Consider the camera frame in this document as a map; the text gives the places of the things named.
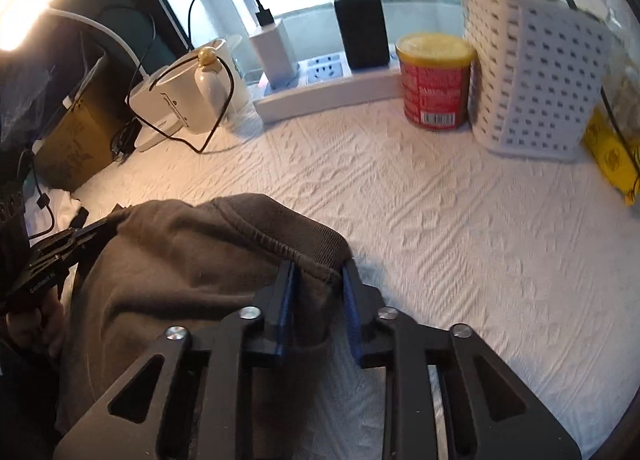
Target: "cardboard box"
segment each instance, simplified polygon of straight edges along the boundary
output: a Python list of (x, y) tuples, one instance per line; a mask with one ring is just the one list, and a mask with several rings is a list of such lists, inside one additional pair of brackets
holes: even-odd
[(81, 98), (36, 153), (38, 174), (53, 188), (75, 191), (109, 166), (111, 139), (130, 119), (121, 91), (115, 93), (106, 59), (101, 58), (94, 71)]

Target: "power strip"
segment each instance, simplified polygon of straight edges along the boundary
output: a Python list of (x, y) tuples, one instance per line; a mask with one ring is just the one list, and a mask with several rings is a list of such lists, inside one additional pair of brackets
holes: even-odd
[(274, 90), (264, 74), (254, 91), (254, 107), (264, 123), (274, 123), (340, 106), (402, 97), (396, 47), (388, 66), (351, 70), (344, 52), (299, 62), (298, 76)]

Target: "white bedsheet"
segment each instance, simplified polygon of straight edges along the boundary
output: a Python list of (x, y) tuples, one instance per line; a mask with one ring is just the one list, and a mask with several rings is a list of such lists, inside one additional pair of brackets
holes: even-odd
[[(210, 154), (164, 142), (76, 196), (114, 204), (265, 193), (339, 231), (363, 279), (419, 323), (469, 323), (589, 455), (640, 384), (640, 216), (586, 154), (507, 159), (471, 132), (411, 126), (399, 100), (220, 130)], [(298, 458), (379, 459), (383, 376), (336, 325)]]

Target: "perforated basket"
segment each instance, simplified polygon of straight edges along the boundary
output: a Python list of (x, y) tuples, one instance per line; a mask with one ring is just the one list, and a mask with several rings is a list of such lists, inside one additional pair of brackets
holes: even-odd
[(600, 96), (607, 28), (552, 0), (463, 0), (478, 51), (470, 94), (476, 139), (509, 155), (571, 159)]

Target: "red can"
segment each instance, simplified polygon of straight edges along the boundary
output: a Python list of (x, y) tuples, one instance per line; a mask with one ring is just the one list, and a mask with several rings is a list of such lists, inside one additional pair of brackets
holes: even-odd
[(430, 130), (464, 124), (473, 47), (450, 34), (415, 33), (400, 38), (396, 52), (407, 119)]

